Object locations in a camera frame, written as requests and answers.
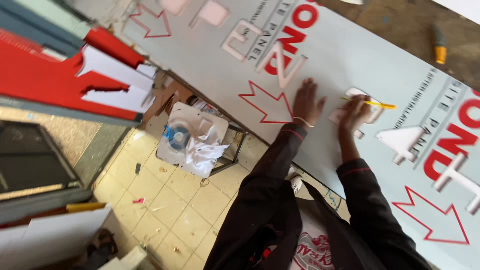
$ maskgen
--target black jacket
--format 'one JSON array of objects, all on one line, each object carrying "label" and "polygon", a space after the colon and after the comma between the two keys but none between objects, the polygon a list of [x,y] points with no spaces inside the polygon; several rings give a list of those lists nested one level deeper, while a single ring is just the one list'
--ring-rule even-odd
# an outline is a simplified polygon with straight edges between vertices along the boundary
[{"label": "black jacket", "polygon": [[[240,185],[218,232],[204,270],[288,269],[302,230],[302,221],[289,181],[283,180],[306,131],[282,127],[275,142]],[[303,184],[316,201],[330,239],[337,270],[431,270],[403,233],[382,195],[375,175],[362,159],[337,169],[344,187],[350,224],[339,217],[318,190]],[[268,259],[252,266],[249,259],[258,245],[259,232],[275,220],[282,236]]]}]

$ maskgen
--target pencil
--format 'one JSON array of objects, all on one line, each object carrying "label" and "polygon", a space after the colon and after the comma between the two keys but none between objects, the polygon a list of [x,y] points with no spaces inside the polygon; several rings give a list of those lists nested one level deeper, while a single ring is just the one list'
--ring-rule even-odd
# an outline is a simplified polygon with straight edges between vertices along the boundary
[{"label": "pencil", "polygon": [[[346,97],[341,97],[341,99],[351,100],[350,98],[346,98]],[[370,105],[382,107],[382,108],[384,108],[384,109],[390,109],[390,110],[396,109],[396,106],[395,106],[395,105],[392,105],[392,104],[384,104],[384,103],[372,102],[372,101],[368,101],[368,100],[365,100],[364,102],[365,102],[366,104],[370,104]]]}]

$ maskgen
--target printed graphic on shirt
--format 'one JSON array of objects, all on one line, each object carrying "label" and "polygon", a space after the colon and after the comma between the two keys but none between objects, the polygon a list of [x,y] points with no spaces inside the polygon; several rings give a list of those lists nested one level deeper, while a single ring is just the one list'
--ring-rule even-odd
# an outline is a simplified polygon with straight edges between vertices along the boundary
[{"label": "printed graphic on shirt", "polygon": [[308,233],[302,233],[293,260],[303,270],[335,270],[330,240],[326,235],[312,238]]}]

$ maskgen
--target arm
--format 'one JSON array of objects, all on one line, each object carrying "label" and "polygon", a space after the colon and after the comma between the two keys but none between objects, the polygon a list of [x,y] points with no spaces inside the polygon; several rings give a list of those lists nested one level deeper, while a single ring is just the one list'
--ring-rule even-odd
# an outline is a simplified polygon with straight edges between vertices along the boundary
[{"label": "arm", "polygon": [[[316,103],[316,91],[317,84],[311,78],[303,81],[293,105],[294,117],[302,118],[310,125],[315,125],[326,101],[326,97],[323,97]],[[243,180],[240,189],[256,176],[284,179],[300,144],[310,129],[309,125],[298,118],[293,119],[293,123],[285,124],[250,175]]]},{"label": "arm", "polygon": [[347,114],[338,130],[343,164],[337,174],[347,197],[351,227],[387,269],[430,270],[425,259],[415,250],[413,240],[393,216],[375,175],[360,158],[353,133],[368,118],[370,108],[363,103],[364,97],[357,98],[345,108]]}]

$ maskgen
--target metal frame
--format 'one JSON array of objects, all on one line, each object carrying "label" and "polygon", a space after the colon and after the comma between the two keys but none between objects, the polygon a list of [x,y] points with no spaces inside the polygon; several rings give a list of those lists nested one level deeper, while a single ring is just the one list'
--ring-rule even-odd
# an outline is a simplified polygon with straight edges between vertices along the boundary
[{"label": "metal frame", "polygon": [[227,159],[223,156],[218,158],[217,161],[223,163],[223,165],[219,166],[219,167],[216,167],[216,168],[213,168],[212,172],[210,173],[210,176],[212,176],[216,173],[219,173],[219,172],[221,172],[225,169],[228,169],[228,168],[238,164],[238,162],[239,162],[239,154],[240,154],[240,151],[241,151],[241,147],[243,146],[243,141],[245,140],[245,137],[247,136],[248,132],[246,132],[245,130],[243,130],[241,128],[238,128],[238,127],[236,127],[232,124],[228,125],[228,129],[235,130],[237,132],[242,133],[242,137],[241,137],[241,140],[240,140],[240,143],[239,143],[239,147],[237,148],[237,152],[235,152],[235,156],[233,157],[233,160],[229,160],[229,159]]}]

